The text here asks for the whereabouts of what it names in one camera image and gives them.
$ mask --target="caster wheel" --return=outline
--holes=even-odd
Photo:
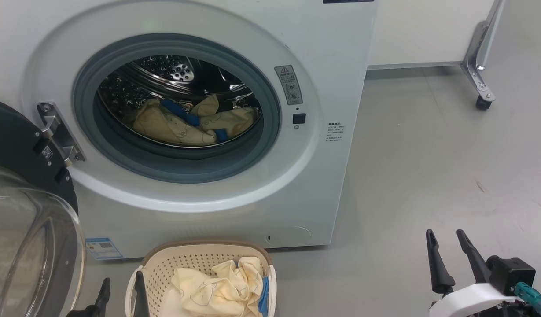
[[[478,110],[486,111],[491,106],[491,102],[487,102],[483,100],[482,96],[478,96],[478,100],[476,100],[476,108]]]

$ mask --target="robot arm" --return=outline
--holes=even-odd
[[[453,291],[431,229],[427,230],[427,251],[431,286],[441,300],[429,309],[429,317],[537,317],[541,316],[541,295],[533,289],[536,270],[519,258],[501,259],[497,255],[484,261],[462,230],[456,232],[462,251],[468,256],[476,283]]]

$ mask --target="metal stand leg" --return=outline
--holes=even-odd
[[[477,24],[472,42],[470,42],[464,61],[461,64],[462,70],[464,70],[466,76],[478,91],[479,97],[476,101],[476,108],[480,110],[488,110],[495,100],[495,96],[484,82],[480,71],[486,68],[485,62],[490,42],[493,41],[495,26],[501,16],[504,2],[505,0],[495,0],[487,20]]]

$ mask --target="white washing machine front panel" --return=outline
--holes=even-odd
[[[123,257],[198,237],[268,247],[325,244],[339,205],[376,7],[377,1],[0,0],[0,101],[37,124],[35,105],[56,103],[87,156],[69,168],[83,229],[87,237],[109,237]],[[120,167],[89,141],[72,101],[81,68],[106,46],[151,33],[221,44],[272,84],[282,122],[256,165],[216,182],[168,183]],[[287,104],[274,70],[288,65],[304,99],[299,105]],[[300,113],[306,122],[292,124]],[[330,124],[343,127],[342,138],[327,140]]]

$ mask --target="front-loading washing machine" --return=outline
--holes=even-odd
[[[41,128],[97,259],[328,244],[377,2],[0,0],[0,108]]]

